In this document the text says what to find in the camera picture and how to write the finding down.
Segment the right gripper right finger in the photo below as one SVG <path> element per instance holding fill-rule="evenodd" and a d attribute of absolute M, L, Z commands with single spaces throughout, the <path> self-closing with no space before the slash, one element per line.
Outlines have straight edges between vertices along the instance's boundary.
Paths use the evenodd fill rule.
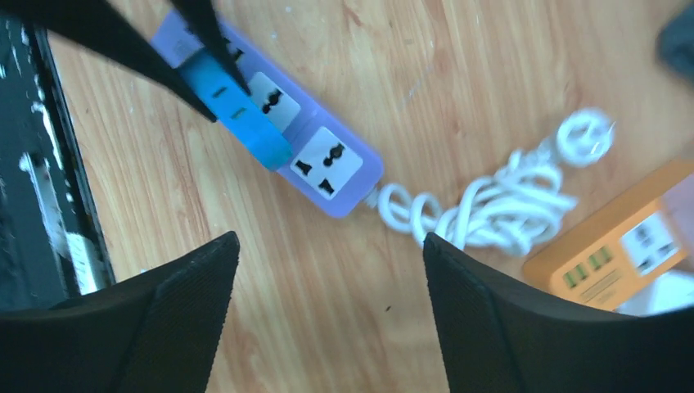
<path fill-rule="evenodd" d="M 634 317 L 537 290 L 434 233 L 427 286 L 452 392 L 690 392 L 693 310 Z"/>

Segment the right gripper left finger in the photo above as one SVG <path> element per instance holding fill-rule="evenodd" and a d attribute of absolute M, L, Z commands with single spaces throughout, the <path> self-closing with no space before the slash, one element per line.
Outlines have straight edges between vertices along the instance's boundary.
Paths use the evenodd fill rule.
<path fill-rule="evenodd" d="M 239 251 L 228 232 L 114 286 L 2 314 L 2 391 L 205 391 Z"/>

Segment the blue square plug adapter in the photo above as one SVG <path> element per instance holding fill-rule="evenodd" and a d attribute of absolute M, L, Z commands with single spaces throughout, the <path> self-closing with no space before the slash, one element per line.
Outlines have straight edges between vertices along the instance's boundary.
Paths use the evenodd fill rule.
<path fill-rule="evenodd" d="M 276 171 L 290 160 L 288 140 L 210 54 L 198 52 L 179 66 L 178 72 L 217 120 L 266 169 Z"/>

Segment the purple USB power strip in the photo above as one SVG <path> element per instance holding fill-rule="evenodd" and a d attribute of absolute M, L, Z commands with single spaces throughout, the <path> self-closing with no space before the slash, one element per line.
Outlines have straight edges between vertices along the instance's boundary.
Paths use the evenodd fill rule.
<path fill-rule="evenodd" d="M 380 155 L 238 30 L 229 24 L 221 29 L 251 101 L 291 145 L 290 160 L 272 172 L 326 214 L 345 217 L 383 176 Z M 210 54 L 176 11 L 164 18 L 151 44 L 177 72 L 198 52 Z"/>

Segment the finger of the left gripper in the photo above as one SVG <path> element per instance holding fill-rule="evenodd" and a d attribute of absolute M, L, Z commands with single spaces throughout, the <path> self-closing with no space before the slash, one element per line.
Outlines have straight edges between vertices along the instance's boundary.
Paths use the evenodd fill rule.
<path fill-rule="evenodd" d="M 187 22 L 189 30 L 209 50 L 215 60 L 233 78 L 241 90 L 251 95 L 249 86 L 228 51 L 228 42 L 222 35 L 214 4 L 210 0 L 171 0 L 180 16 Z"/>
<path fill-rule="evenodd" d="M 208 120 L 216 116 L 183 77 L 107 1 L 2 1 L 1 11 L 51 30 L 157 82 Z"/>

